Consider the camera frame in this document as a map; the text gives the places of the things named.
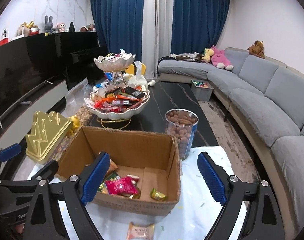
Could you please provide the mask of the dark green snack bar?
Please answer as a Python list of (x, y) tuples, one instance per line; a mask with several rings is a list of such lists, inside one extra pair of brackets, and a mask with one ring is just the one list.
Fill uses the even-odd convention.
[(114, 180), (118, 180), (120, 178), (121, 178), (121, 176), (119, 176), (119, 174), (117, 174), (117, 172), (113, 171), (112, 173), (110, 173), (109, 175), (107, 175), (104, 178), (104, 181), (114, 181)]

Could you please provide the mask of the yellow plush toy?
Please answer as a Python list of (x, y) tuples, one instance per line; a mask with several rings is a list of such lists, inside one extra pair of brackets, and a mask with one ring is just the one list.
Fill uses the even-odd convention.
[(204, 49), (204, 55), (201, 58), (201, 61), (204, 63), (209, 63), (211, 61), (211, 57), (214, 55), (214, 51), (211, 48)]

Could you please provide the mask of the black television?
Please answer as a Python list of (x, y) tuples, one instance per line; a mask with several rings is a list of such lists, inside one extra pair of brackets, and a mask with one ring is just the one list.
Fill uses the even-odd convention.
[(54, 37), (34, 35), (0, 46), (0, 117), (41, 83), (63, 79)]

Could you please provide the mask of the blue curtain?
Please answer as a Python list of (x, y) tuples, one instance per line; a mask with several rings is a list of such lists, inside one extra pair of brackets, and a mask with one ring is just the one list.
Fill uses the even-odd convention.
[(141, 60), (144, 0), (90, 0), (100, 46)]
[(171, 53), (202, 52), (215, 46), (230, 0), (174, 0)]

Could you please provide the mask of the brown cardboard box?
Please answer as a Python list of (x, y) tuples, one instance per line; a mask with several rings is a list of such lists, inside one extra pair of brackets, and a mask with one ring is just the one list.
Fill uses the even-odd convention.
[[(139, 177), (140, 198), (98, 192), (94, 202), (115, 210), (142, 215), (167, 216), (180, 199), (180, 158), (176, 138), (154, 132), (121, 131), (83, 126), (73, 136), (59, 160), (57, 176), (79, 175), (100, 152), (109, 154), (117, 174)], [(152, 188), (167, 195), (158, 202), (150, 197)]]

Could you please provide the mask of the brown teddy bear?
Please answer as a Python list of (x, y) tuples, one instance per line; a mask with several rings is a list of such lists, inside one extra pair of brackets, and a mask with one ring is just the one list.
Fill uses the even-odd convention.
[(263, 45), (262, 41), (256, 40), (254, 42), (254, 44), (251, 47), (249, 47), (247, 50), (248, 50), (250, 55), (259, 57), (261, 59), (265, 58), (264, 45)]

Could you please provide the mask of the two tier snack bowl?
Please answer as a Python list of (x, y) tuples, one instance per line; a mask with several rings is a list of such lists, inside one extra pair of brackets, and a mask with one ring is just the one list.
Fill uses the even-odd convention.
[(103, 71), (106, 81), (95, 85), (84, 98), (86, 107), (96, 115), (103, 128), (127, 127), (133, 116), (138, 115), (150, 100), (150, 87), (156, 81), (148, 81), (145, 64), (136, 55), (125, 50), (109, 53), (94, 59)]

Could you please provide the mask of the pink plush toy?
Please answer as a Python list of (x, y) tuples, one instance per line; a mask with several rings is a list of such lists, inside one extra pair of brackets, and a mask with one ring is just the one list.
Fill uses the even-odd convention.
[(211, 56), (211, 62), (213, 66), (228, 71), (231, 71), (234, 68), (232, 63), (226, 58), (224, 50), (219, 50), (215, 46), (212, 46), (211, 49), (214, 53)]

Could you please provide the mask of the grey bunny plush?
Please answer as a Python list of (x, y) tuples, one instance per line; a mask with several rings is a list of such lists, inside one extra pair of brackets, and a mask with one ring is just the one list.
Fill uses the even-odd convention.
[(53, 32), (52, 31), (52, 28), (53, 28), (53, 17), (46, 15), (45, 18), (44, 18), (44, 22), (45, 22), (45, 25), (44, 25), (45, 33), (51, 34)]

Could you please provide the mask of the gold lid candy jar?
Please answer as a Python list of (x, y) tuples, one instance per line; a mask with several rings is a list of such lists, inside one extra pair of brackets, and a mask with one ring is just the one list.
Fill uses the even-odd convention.
[(36, 111), (31, 132), (25, 135), (26, 155), (37, 163), (45, 164), (72, 126), (72, 120), (60, 113)]

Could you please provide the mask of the green yellow candy packet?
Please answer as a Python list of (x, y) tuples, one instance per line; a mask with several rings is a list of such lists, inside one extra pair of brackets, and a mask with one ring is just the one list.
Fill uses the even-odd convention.
[(152, 188), (150, 192), (150, 197), (158, 202), (164, 202), (167, 200), (167, 195), (164, 193), (161, 193), (160, 191), (156, 190), (155, 188)]

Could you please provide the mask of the grey curved sofa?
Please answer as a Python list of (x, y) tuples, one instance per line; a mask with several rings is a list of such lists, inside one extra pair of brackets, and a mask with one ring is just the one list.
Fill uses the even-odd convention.
[(285, 237), (304, 229), (304, 75), (286, 64), (226, 48), (232, 70), (160, 59), (161, 80), (208, 81), (258, 155), (276, 194)]

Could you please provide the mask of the right blue curtain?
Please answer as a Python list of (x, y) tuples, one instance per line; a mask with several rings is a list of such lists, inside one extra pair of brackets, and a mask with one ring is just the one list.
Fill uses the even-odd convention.
[(171, 53), (202, 52), (215, 46), (230, 0), (174, 0)]

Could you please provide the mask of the white sheer curtain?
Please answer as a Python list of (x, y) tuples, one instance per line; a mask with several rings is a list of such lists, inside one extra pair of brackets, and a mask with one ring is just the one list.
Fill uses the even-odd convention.
[(174, 0), (144, 0), (141, 61), (145, 77), (157, 77), (161, 57), (170, 55)]

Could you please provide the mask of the clear jar of chocolate balls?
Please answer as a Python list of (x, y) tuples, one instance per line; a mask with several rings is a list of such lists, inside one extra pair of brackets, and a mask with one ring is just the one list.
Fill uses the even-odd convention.
[(192, 148), (199, 118), (195, 113), (183, 108), (170, 109), (165, 113), (164, 132), (176, 137), (180, 159), (185, 160)]

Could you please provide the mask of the grey storage bin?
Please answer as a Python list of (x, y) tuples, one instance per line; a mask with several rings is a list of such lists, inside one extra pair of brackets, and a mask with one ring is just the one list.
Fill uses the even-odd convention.
[(191, 80), (192, 92), (198, 101), (209, 101), (214, 90), (208, 81)]

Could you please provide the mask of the white tv console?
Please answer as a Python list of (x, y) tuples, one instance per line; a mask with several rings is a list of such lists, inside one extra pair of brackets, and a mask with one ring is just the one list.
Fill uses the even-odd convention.
[(0, 120), (0, 148), (19, 143), (31, 129), (36, 111), (48, 112), (67, 94), (66, 81), (46, 83), (44, 87), (25, 99), (30, 105), (16, 105)]

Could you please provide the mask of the left blue curtain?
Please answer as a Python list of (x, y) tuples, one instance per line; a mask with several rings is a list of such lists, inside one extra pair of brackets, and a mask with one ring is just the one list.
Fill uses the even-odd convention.
[(141, 60), (144, 0), (90, 0), (100, 46)]

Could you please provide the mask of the magenta snack bag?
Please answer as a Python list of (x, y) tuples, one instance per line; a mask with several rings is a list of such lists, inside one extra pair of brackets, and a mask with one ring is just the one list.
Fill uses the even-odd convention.
[(106, 188), (109, 194), (138, 194), (138, 190), (130, 176), (126, 176), (116, 180), (105, 181)]

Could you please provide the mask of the orange biscuit packet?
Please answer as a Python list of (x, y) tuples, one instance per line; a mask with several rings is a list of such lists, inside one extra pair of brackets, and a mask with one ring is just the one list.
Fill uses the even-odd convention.
[(91, 165), (86, 166), (83, 172), (85, 172), (89, 178), (102, 180), (117, 168), (117, 165), (111, 161), (107, 155), (104, 155), (101, 159), (96, 158)]

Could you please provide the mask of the pink white Denman packet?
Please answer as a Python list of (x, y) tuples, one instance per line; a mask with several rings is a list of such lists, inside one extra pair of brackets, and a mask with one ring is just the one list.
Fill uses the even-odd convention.
[(134, 225), (132, 222), (130, 222), (128, 226), (126, 240), (132, 240), (132, 239), (153, 240), (154, 230), (155, 230), (154, 224), (148, 226), (139, 226), (139, 225)]

